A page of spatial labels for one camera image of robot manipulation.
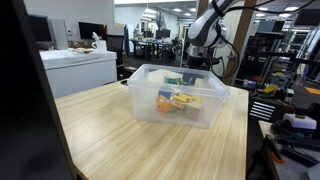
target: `white box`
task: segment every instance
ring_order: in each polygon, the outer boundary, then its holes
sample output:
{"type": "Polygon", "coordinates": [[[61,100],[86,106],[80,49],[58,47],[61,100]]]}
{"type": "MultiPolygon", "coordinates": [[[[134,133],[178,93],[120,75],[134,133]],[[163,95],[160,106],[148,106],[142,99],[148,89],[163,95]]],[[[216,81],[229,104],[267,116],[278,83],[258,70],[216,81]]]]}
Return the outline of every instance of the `white box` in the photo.
{"type": "Polygon", "coordinates": [[[128,84],[136,120],[199,128],[213,126],[230,95],[212,72],[169,66],[144,64],[128,79],[128,84]],[[167,82],[174,78],[182,84],[165,83],[165,77],[167,82]]]}

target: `office chair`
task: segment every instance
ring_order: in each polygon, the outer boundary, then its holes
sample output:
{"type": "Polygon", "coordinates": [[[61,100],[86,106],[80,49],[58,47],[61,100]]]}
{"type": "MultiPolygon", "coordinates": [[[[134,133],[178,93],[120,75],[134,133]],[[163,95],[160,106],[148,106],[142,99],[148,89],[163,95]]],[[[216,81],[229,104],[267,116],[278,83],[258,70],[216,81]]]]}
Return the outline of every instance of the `office chair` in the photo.
{"type": "Polygon", "coordinates": [[[116,52],[117,53],[117,60],[116,60],[116,66],[117,66],[117,75],[118,80],[123,78],[123,41],[124,36],[123,35],[106,35],[106,42],[107,42],[107,50],[116,52]]]}

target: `ceiling light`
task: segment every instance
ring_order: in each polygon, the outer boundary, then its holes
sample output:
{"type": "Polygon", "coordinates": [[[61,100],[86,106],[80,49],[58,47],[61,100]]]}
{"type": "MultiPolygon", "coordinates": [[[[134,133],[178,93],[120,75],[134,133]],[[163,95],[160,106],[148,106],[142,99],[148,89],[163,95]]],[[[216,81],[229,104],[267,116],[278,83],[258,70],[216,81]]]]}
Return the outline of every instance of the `ceiling light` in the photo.
{"type": "Polygon", "coordinates": [[[263,16],[265,16],[265,15],[262,14],[262,13],[258,13],[258,14],[256,14],[256,16],[258,16],[258,17],[263,17],[263,16]]]}
{"type": "Polygon", "coordinates": [[[287,7],[285,9],[285,11],[294,11],[294,10],[297,10],[297,9],[299,9],[299,8],[298,7],[287,7]]]}
{"type": "Polygon", "coordinates": [[[261,7],[261,8],[258,8],[260,11],[267,11],[268,8],[264,8],[264,7],[261,7]]]}
{"type": "Polygon", "coordinates": [[[152,9],[149,9],[149,8],[146,8],[146,10],[144,10],[144,12],[146,12],[146,13],[153,13],[153,14],[157,13],[157,11],[152,10],[152,9]]]}
{"type": "Polygon", "coordinates": [[[144,19],[144,20],[147,20],[147,21],[151,21],[150,18],[145,18],[145,17],[141,17],[140,19],[144,19]]]}
{"type": "Polygon", "coordinates": [[[189,11],[196,12],[197,9],[196,8],[190,8],[189,11]]]}
{"type": "Polygon", "coordinates": [[[175,12],[181,12],[181,11],[182,11],[182,10],[179,9],[179,8],[173,8],[172,10],[175,11],[175,12]]]}
{"type": "Polygon", "coordinates": [[[291,16],[291,14],[280,14],[279,16],[280,17],[289,17],[289,16],[291,16]]]}
{"type": "Polygon", "coordinates": [[[151,15],[151,14],[142,14],[142,16],[144,16],[144,17],[148,17],[148,18],[156,18],[156,16],[155,15],[151,15]]]}

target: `clear plastic bin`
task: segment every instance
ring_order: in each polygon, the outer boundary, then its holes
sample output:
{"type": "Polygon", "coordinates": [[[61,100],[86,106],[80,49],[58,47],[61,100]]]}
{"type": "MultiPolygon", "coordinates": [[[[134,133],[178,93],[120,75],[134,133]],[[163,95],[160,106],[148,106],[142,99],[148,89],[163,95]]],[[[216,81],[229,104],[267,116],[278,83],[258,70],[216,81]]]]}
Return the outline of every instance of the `clear plastic bin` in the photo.
{"type": "Polygon", "coordinates": [[[211,128],[229,89],[209,71],[144,64],[129,79],[136,120],[211,128]]]}

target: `light wood tabletop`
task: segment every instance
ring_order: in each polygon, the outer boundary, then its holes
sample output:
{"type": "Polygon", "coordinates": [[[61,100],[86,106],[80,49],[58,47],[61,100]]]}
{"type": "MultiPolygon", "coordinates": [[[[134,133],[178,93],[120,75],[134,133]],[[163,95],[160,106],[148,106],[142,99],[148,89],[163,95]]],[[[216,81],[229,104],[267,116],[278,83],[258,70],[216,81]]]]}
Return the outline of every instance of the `light wood tabletop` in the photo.
{"type": "Polygon", "coordinates": [[[115,82],[56,99],[84,179],[245,179],[248,92],[229,87],[211,129],[133,119],[128,86],[115,82]]]}

